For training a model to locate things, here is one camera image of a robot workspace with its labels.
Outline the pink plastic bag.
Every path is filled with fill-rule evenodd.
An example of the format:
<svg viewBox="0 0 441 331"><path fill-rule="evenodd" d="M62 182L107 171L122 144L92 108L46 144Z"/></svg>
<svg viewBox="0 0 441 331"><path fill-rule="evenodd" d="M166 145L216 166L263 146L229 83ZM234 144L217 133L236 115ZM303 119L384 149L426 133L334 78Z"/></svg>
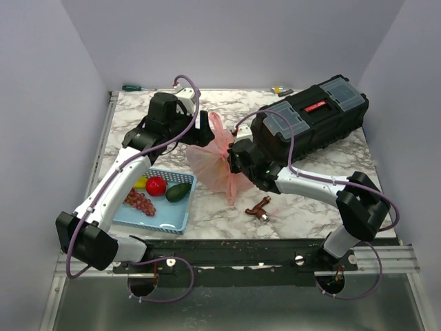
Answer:
<svg viewBox="0 0 441 331"><path fill-rule="evenodd" d="M224 193L227 204L232 206L238 194L251 189L253 184L245 175L230 170L227 149L234 141L233 134L224 129L221 118L215 112L209 114L209 122L214 139L205 147L187 146L187 162L199 182L212 192Z"/></svg>

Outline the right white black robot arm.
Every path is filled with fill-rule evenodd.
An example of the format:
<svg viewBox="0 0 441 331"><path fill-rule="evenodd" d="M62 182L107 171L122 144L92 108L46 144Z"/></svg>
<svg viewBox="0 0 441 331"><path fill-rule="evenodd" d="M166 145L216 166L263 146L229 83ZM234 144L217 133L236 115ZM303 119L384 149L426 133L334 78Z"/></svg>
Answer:
<svg viewBox="0 0 441 331"><path fill-rule="evenodd" d="M327 236L316 255L325 270L340 265L347 251L361 241L373 241L390 211L391 203L362 172L333 177L283 167L250 139L232 143L228 154L232 172L242 173L260 190L307 197L338 209L342 225Z"/></svg>

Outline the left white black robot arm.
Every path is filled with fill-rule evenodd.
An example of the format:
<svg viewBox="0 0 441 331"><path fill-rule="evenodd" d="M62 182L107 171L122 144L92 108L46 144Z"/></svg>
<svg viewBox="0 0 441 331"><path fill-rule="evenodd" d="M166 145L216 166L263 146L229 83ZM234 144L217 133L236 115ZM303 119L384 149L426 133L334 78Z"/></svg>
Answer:
<svg viewBox="0 0 441 331"><path fill-rule="evenodd" d="M184 88L174 94L157 92L147 115L127 132L107 174L74 212L61 212L57 234L66 261L72 258L97 270L113 262L128 262L137 272L152 267L147 244L134 237L113 237L109 230L117 210L136 181L175 143L206 146L214 135L206 111L200 111L200 91Z"/></svg>

